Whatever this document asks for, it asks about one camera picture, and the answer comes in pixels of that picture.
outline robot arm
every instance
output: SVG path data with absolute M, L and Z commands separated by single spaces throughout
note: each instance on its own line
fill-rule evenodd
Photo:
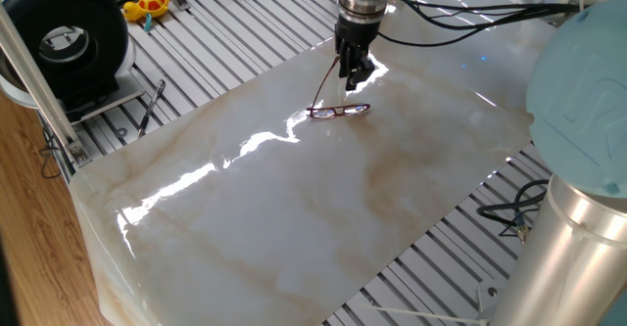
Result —
M 335 50 L 340 56 L 340 77 L 347 77 L 346 90 L 355 90 L 374 71 L 368 48 L 379 31 L 388 0 L 338 0 L 337 4 Z

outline black cable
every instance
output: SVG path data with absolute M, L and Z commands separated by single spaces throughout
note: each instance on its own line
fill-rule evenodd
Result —
M 524 195 L 524 193 L 527 190 L 529 190 L 529 188 L 532 188 L 532 187 L 537 186 L 537 185 L 548 184 L 548 183 L 549 183 L 549 180 L 547 180 L 547 179 L 531 181 L 531 182 L 523 185 L 518 190 L 518 192 L 516 193 L 516 196 L 514 198 L 513 203 L 483 206 L 483 207 L 480 207 L 480 208 L 477 209 L 477 213 L 479 215 L 481 215 L 482 217 L 485 217 L 485 218 L 497 221 L 497 222 L 502 223 L 502 224 L 504 224 L 506 226 L 504 231 L 499 234 L 500 237 L 517 237 L 516 235 L 506 235 L 505 232 L 507 232 L 509 230 L 509 228 L 511 228 L 511 227 L 522 226 L 524 224 L 523 217 L 524 217 L 525 213 L 538 210 L 538 209 L 528 209 L 528 210 L 519 211 L 519 209 L 540 203 L 541 201 L 543 201 L 545 199 L 545 195 L 546 195 L 547 192 L 545 191 L 544 193 L 536 195 L 535 197 L 532 197 L 532 198 L 527 199 L 525 201 L 520 201 L 520 198 Z M 501 218 L 501 217 L 493 214 L 492 212 L 495 211 L 495 210 L 514 210 L 516 212 L 516 215 L 514 216 L 513 219 L 505 219 L 505 218 Z
M 414 0 L 413 2 L 410 0 L 400 0 L 400 1 L 410 6 L 412 10 L 414 10 L 419 16 L 421 16 L 423 19 L 425 19 L 429 23 L 432 23 L 439 27 L 450 29 L 450 30 L 471 30 L 466 35 L 460 36 L 450 41 L 444 41 L 444 42 L 439 42 L 439 43 L 406 42 L 406 41 L 401 41 L 393 37 L 387 36 L 381 32 L 378 33 L 379 36 L 383 37 L 384 39 L 390 42 L 398 43 L 404 46 L 411 46 L 411 47 L 446 46 L 446 45 L 450 45 L 456 42 L 460 42 L 463 39 L 468 38 L 474 34 L 477 34 L 486 28 L 508 24 L 508 23 L 518 23 L 518 22 L 522 22 L 522 21 L 526 21 L 530 19 L 542 18 L 542 17 L 554 15 L 554 14 L 568 13 L 568 12 L 574 12 L 578 10 L 578 8 L 572 4 L 510 4 L 510 5 L 498 5 L 498 6 L 486 6 L 486 7 L 455 7 L 455 6 L 447 6 L 447 5 L 440 5 L 440 4 L 420 3 L 418 2 L 418 0 Z M 424 14 L 420 10 L 420 7 L 448 9 L 448 10 L 453 10 L 456 12 L 451 15 L 440 15 L 440 16 L 430 17 Z M 436 20 L 438 18 L 456 16 L 461 13 L 482 14 L 482 13 L 479 13 L 479 11 L 494 11 L 494 10 L 503 10 L 503 9 L 513 10 L 513 11 L 507 12 L 507 13 L 483 13 L 483 15 L 504 16 L 503 18 L 498 19 L 494 22 L 490 22 L 490 23 L 480 23 L 480 24 L 475 24 L 475 25 L 452 25 L 448 23 L 441 23 Z
M 444 42 L 439 42 L 439 43 L 413 43 L 413 42 L 405 42 L 405 41 L 400 41 L 397 39 L 394 39 L 392 37 L 386 36 L 381 32 L 378 32 L 379 36 L 385 38 L 386 40 L 390 41 L 390 42 L 394 42 L 394 43 L 398 43 L 404 46 L 411 46 L 411 47 L 441 47 L 441 46 L 446 46 L 446 45 L 450 45 L 456 42 L 460 42 L 463 39 L 466 39 L 474 34 L 477 34 L 479 32 L 483 31 L 483 28 L 480 29 L 476 29 L 474 31 L 470 31 L 469 33 L 463 35 L 462 37 L 458 37 L 456 39 L 452 39 L 450 41 L 444 41 Z
M 451 17 L 456 17 L 459 14 L 474 14 L 474 15 L 482 15 L 482 16 L 487 16 L 487 17 L 503 17 L 503 16 L 508 16 L 512 13 L 515 12 L 507 12 L 507 13 L 482 13 L 482 12 L 475 12 L 475 11 L 456 11 L 452 14 L 441 14 L 439 16 L 431 16 L 431 19 L 440 19 L 440 18 L 451 18 Z
M 423 19 L 425 19 L 429 23 L 432 23 L 436 26 L 450 29 L 450 30 L 469 30 L 469 29 L 477 29 L 477 28 L 484 29 L 484 28 L 490 28 L 490 27 L 494 27 L 498 25 L 507 24 L 507 23 L 518 23 L 518 22 L 522 22 L 525 20 L 529 20 L 529 19 L 541 18 L 541 17 L 558 14 L 558 13 L 564 13 L 562 11 L 552 10 L 549 8 L 534 8 L 534 9 L 529 9 L 529 10 L 523 9 L 491 23 L 480 23 L 480 24 L 474 24 L 474 25 L 453 25 L 449 23 L 438 22 L 437 20 L 434 20 L 431 17 L 427 16 L 420 10 L 421 4 L 413 4 L 410 0 L 400 0 L 400 1 L 410 6 L 412 10 L 414 10 L 419 16 L 421 16 Z
M 515 203 L 520 201 L 520 198 L 524 195 L 524 193 L 529 190 L 529 188 L 535 187 L 536 185 L 547 185 L 549 184 L 549 179 L 540 179 L 531 181 L 525 185 L 523 185 L 518 192 L 516 193 L 516 197 L 513 199 Z
M 41 165 L 41 177 L 43 177 L 44 179 L 54 179 L 61 175 L 61 171 L 59 170 L 59 172 L 54 175 L 46 175 L 46 166 L 48 165 L 48 162 L 52 157 L 52 152 L 59 151 L 59 148 L 56 146 L 52 146 L 52 142 L 55 140 L 55 137 L 53 135 L 50 135 L 46 131 L 45 127 L 43 129 L 43 134 L 44 138 L 48 137 L 48 139 L 46 140 L 46 145 L 43 147 L 43 149 L 39 149 L 39 156 L 43 157 L 43 164 Z

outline white marble surface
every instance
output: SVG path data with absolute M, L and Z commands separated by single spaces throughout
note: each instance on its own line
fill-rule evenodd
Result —
M 390 10 L 391 36 L 456 35 Z M 379 38 L 371 80 L 347 95 L 334 72 L 319 98 L 371 110 L 313 120 L 327 41 L 85 166 L 71 191 L 104 315 L 319 325 L 528 143 L 525 87 L 552 34 L 527 22 L 434 49 Z

